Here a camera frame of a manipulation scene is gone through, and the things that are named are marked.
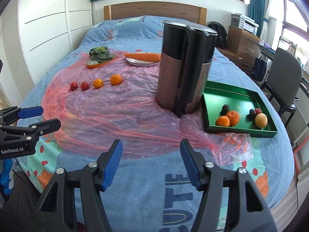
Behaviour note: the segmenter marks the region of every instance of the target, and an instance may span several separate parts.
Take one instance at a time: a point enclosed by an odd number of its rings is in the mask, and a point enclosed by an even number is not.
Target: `pink plastic sheet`
[[[116,59],[95,69],[86,67],[88,53],[62,69],[47,87],[42,100],[44,117],[58,118],[61,129],[54,134],[64,149],[88,156],[107,151],[115,139],[123,142],[124,159],[159,156],[179,149],[187,138],[193,148],[210,149],[218,165],[250,159],[251,138],[247,134],[208,134],[203,131],[201,110],[177,118],[161,108],[155,99],[159,64],[151,67],[130,65],[121,52]],[[112,74],[123,82],[113,86]],[[100,78],[104,86],[96,89],[92,81]],[[76,81],[78,89],[70,91]],[[90,88],[81,90],[88,82]]]

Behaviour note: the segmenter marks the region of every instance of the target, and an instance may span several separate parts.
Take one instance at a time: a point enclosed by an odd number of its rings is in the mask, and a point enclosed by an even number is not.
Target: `backpack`
[[[227,47],[227,32],[225,28],[218,22],[210,22],[208,27],[215,30],[218,33],[216,47],[226,48]]]

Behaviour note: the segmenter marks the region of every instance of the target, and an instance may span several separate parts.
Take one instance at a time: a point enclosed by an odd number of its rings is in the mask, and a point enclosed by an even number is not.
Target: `wooden drawer cabinet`
[[[230,56],[230,55],[225,55],[232,63],[236,62],[236,57]]]
[[[231,62],[235,63],[237,55],[230,50],[217,48],[224,56],[226,56]]]
[[[260,52],[259,46],[249,36],[242,34],[237,55],[253,61]]]
[[[245,58],[237,58],[235,63],[240,69],[250,72],[254,66],[254,62]]]
[[[227,41],[228,49],[237,55],[235,64],[246,74],[251,72],[261,52],[258,46],[261,40],[248,31],[230,26]]]

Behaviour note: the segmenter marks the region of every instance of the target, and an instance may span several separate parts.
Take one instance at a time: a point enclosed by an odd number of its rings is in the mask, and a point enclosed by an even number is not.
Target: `metal plate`
[[[251,90],[227,84],[207,81],[201,100],[205,131],[208,133],[248,133],[251,137],[272,138],[278,131],[270,113],[260,95]],[[222,106],[228,104],[230,110],[237,111],[239,123],[233,127],[216,126]],[[267,116],[268,124],[265,128],[258,128],[254,120],[249,117],[249,110],[260,108]]]
[[[141,60],[136,60],[133,58],[126,58],[126,60],[128,61],[129,64],[133,65],[133,66],[153,66],[157,63],[152,63],[152,62],[147,62],[147,61],[141,61]]]

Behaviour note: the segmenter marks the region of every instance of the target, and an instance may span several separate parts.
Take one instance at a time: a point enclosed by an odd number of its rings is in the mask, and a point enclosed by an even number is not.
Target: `leafy vegetable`
[[[105,63],[107,61],[110,61],[115,57],[116,57],[116,55],[111,54],[111,52],[110,52],[110,50],[108,49],[107,46],[95,47],[95,48],[91,49],[90,52],[89,52],[89,59],[95,60],[95,61],[99,62],[100,64]]]

